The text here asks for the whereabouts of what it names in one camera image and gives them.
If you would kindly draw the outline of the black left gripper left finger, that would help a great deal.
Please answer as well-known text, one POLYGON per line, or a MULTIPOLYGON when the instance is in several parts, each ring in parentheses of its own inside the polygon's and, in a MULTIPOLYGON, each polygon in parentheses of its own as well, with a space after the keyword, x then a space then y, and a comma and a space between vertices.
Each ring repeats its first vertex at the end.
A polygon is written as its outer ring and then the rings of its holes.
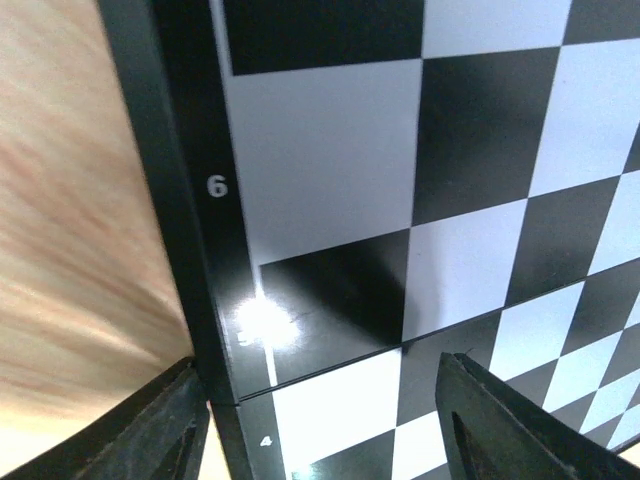
POLYGON ((204 389, 184 358, 6 479, 196 479, 209 426, 204 389))

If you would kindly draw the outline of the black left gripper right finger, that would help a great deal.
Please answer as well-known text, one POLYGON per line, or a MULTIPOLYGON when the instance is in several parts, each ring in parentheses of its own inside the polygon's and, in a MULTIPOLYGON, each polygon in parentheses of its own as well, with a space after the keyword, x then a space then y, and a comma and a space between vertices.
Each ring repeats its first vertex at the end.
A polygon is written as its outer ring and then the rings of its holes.
POLYGON ((465 354, 440 356, 435 399, 453 479, 639 477, 465 354))

